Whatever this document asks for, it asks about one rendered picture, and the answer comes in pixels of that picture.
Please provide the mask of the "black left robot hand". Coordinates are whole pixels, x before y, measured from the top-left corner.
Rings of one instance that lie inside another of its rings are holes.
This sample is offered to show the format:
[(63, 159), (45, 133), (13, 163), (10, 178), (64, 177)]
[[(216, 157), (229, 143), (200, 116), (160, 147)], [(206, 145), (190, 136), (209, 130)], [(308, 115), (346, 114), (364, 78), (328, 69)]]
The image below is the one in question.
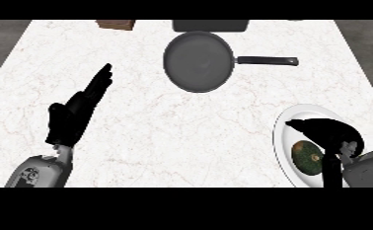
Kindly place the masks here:
[(52, 103), (48, 107), (50, 122), (45, 142), (72, 147), (78, 142), (101, 100), (111, 84), (111, 65), (104, 64), (82, 91), (78, 91), (64, 104)]

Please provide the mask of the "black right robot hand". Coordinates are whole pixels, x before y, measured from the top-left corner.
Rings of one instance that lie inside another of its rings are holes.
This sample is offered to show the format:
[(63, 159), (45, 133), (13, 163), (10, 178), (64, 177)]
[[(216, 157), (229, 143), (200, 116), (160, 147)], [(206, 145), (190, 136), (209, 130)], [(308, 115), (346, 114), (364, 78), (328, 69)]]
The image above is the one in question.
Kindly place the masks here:
[(359, 132), (349, 124), (330, 118), (291, 119), (285, 125), (322, 148), (322, 186), (340, 188), (341, 162), (352, 163), (364, 149)]

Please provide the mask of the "white plate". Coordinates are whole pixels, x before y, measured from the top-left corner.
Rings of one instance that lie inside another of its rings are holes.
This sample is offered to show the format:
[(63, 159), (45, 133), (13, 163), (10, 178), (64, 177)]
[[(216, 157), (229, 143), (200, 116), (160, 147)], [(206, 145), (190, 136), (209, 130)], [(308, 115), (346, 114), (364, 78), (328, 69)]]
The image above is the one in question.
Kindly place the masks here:
[(272, 130), (272, 145), (277, 161), (282, 173), (296, 188), (321, 188), (321, 175), (308, 176), (303, 174), (291, 159), (291, 148), (300, 140), (309, 140), (300, 132), (285, 125), (291, 119), (330, 118), (343, 121), (341, 117), (328, 109), (316, 105), (294, 105), (282, 110), (277, 117)]

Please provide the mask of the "green squash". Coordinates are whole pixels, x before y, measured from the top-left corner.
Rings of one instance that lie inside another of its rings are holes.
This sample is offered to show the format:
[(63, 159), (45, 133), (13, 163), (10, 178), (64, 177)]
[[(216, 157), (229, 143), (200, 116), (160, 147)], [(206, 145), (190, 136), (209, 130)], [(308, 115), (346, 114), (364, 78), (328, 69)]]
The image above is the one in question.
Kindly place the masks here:
[(291, 160), (297, 170), (308, 176), (321, 173), (322, 154), (318, 147), (305, 140), (294, 143), (291, 147)]

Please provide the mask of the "dark grey frying pan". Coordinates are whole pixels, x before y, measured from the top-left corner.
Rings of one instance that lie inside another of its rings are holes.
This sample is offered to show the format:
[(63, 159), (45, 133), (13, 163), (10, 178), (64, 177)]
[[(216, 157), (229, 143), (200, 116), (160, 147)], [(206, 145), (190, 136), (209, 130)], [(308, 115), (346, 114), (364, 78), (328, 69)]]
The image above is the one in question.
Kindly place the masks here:
[(209, 32), (178, 35), (165, 48), (165, 73), (187, 92), (213, 91), (229, 78), (235, 64), (297, 66), (299, 60), (294, 57), (234, 56), (225, 40)]

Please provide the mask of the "brown wooden block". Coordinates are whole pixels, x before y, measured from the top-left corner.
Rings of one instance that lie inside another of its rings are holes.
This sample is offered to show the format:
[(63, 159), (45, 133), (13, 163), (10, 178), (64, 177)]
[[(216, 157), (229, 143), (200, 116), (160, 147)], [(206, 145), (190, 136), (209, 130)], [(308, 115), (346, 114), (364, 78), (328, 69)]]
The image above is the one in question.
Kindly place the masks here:
[(131, 31), (134, 28), (134, 20), (97, 20), (97, 26), (103, 29)]

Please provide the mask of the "dark grey appliance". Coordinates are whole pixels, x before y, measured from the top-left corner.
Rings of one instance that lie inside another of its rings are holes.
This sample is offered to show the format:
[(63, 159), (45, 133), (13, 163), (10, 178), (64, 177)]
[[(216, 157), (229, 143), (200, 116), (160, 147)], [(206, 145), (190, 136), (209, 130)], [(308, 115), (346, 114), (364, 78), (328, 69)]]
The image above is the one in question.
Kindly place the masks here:
[(172, 20), (175, 32), (244, 32), (247, 20)]

